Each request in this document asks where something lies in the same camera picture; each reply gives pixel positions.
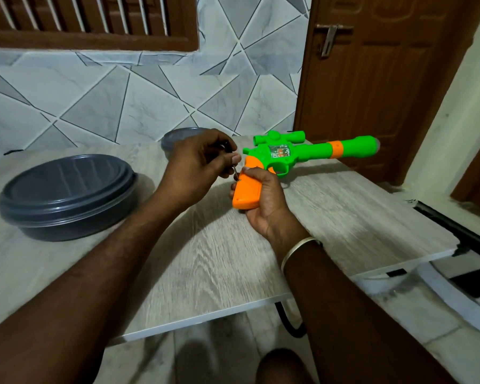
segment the round food container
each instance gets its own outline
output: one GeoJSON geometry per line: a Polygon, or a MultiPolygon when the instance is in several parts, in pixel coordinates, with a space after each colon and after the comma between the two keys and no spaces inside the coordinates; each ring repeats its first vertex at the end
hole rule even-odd
{"type": "Polygon", "coordinates": [[[65,241],[100,232],[137,204],[137,174],[115,156],[85,154],[22,172],[0,193],[0,215],[27,236],[65,241]]]}
{"type": "Polygon", "coordinates": [[[165,157],[167,160],[173,150],[174,143],[176,141],[185,140],[187,137],[192,137],[195,135],[199,135],[200,133],[204,132],[206,128],[197,128],[195,126],[189,128],[180,128],[180,129],[173,129],[167,132],[162,137],[162,149],[165,152],[165,157]]]}

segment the wooden table top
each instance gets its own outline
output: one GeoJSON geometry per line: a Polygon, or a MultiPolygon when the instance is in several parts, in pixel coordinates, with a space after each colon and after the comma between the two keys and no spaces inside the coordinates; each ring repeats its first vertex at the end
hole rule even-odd
{"type": "MultiPolygon", "coordinates": [[[[236,137],[238,150],[252,138],[236,137]]],[[[0,191],[20,172],[75,154],[111,154],[140,174],[146,199],[167,160],[160,143],[24,151],[0,159],[0,191]]],[[[219,178],[154,247],[111,342],[133,341],[291,297],[268,242],[228,198],[219,178]]],[[[459,240],[337,160],[297,164],[282,179],[291,210],[352,279],[453,254],[459,240]]],[[[109,234],[49,243],[0,218],[0,322],[109,234]]]]}

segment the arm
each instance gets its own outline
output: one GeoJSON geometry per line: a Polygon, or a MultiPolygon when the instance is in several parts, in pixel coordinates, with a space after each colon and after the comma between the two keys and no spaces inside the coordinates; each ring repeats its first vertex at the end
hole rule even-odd
{"type": "Polygon", "coordinates": [[[216,147],[225,140],[237,148],[216,129],[180,142],[151,198],[0,324],[0,382],[74,382],[106,346],[110,314],[163,231],[218,175],[232,174],[240,156],[216,147]]]}
{"type": "MultiPolygon", "coordinates": [[[[310,234],[288,209],[276,175],[260,168],[244,173],[262,182],[260,207],[249,210],[247,219],[269,240],[281,265],[288,251],[310,234]]],[[[306,324],[321,382],[455,383],[318,244],[309,242],[295,251],[285,277],[306,324]]]]}

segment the toy gun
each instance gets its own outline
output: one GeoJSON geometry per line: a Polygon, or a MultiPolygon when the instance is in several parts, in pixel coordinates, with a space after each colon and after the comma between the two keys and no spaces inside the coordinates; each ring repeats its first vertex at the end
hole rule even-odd
{"type": "MultiPolygon", "coordinates": [[[[244,148],[247,167],[268,169],[279,177],[288,174],[295,163],[310,159],[367,158],[377,153],[380,142],[373,136],[358,136],[351,140],[329,141],[321,144],[301,144],[306,140],[302,130],[281,135],[269,130],[267,135],[254,136],[256,148],[244,148]]],[[[233,196],[235,209],[253,209],[259,206],[261,182],[240,173],[233,196]]]]}

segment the forearm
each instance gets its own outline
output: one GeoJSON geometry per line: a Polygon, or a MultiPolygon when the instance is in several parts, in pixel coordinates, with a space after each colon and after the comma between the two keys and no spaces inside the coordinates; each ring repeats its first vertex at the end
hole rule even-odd
{"type": "MultiPolygon", "coordinates": [[[[289,248],[275,248],[281,263],[289,248]]],[[[316,243],[292,254],[285,276],[306,324],[322,382],[455,382],[316,243]]]]}
{"type": "Polygon", "coordinates": [[[159,198],[0,324],[0,381],[71,382],[105,346],[109,314],[179,213],[159,198]]]}

